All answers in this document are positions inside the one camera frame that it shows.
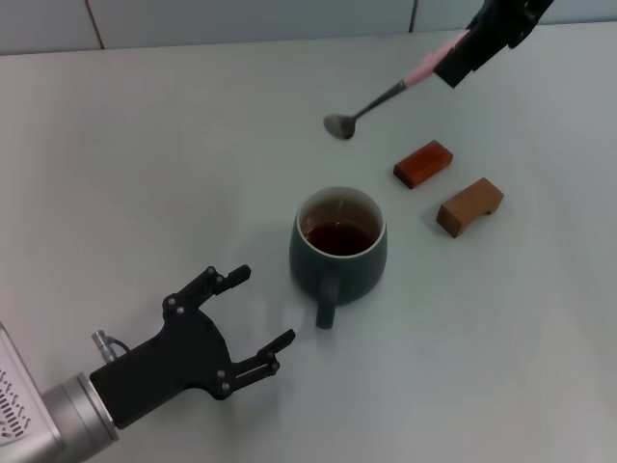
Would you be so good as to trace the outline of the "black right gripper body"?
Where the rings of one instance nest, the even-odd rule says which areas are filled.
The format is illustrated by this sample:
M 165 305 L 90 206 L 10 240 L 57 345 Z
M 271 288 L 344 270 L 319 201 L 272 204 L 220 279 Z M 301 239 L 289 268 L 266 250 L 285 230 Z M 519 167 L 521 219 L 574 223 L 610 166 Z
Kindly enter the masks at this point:
M 517 47 L 539 23 L 554 0 L 485 0 L 482 29 L 495 49 Z

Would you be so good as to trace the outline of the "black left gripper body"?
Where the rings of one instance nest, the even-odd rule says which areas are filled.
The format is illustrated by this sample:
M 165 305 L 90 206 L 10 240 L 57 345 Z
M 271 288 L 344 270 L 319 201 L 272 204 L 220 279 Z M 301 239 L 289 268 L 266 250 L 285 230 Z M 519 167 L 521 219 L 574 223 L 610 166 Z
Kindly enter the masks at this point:
M 175 296 L 151 339 L 96 370 L 90 380 L 114 425 L 124 429 L 189 389 L 224 400 L 238 389 L 237 365 L 213 321 L 201 311 L 211 296 Z

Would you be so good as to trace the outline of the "grey cup with tea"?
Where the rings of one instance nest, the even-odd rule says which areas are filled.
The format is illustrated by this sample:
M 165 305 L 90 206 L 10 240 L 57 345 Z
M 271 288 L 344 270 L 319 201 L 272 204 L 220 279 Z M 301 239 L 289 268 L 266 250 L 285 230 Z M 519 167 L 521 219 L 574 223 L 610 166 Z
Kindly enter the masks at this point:
M 379 283 L 387 256 L 387 221 L 363 191 L 328 187 L 300 204 L 290 237 L 290 272 L 315 302 L 318 328 L 332 328 L 337 307 Z

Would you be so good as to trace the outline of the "pink handled metal spoon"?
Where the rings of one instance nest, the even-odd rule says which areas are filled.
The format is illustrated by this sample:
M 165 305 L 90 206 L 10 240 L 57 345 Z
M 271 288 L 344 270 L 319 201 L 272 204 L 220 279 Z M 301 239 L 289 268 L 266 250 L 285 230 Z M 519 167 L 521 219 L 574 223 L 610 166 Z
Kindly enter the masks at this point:
M 464 30 L 458 33 L 454 38 L 443 43 L 438 49 L 426 55 L 407 76 L 386 90 L 383 94 L 379 95 L 357 114 L 353 116 L 332 114 L 325 117 L 323 121 L 325 129 L 338 140 L 350 140 L 355 134 L 356 123 L 360 117 L 430 77 L 438 64 L 468 34 L 468 32 L 469 30 Z

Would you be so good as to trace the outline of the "dark reddish wooden block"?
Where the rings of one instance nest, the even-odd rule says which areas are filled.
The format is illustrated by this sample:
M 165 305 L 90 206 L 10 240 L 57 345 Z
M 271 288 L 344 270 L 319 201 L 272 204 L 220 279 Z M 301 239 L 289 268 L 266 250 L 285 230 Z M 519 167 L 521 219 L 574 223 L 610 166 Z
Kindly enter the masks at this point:
M 393 174 L 409 189 L 414 189 L 449 166 L 452 160 L 452 152 L 433 140 L 397 162 Z

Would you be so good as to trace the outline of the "light brown wooden block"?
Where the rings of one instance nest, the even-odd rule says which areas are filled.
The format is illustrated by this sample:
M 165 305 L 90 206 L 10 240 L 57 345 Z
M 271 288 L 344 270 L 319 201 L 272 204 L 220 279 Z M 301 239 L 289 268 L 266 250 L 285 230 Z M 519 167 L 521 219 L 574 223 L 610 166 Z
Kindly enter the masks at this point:
M 495 213 L 503 197 L 497 187 L 482 177 L 441 204 L 436 222 L 456 238 L 479 217 Z

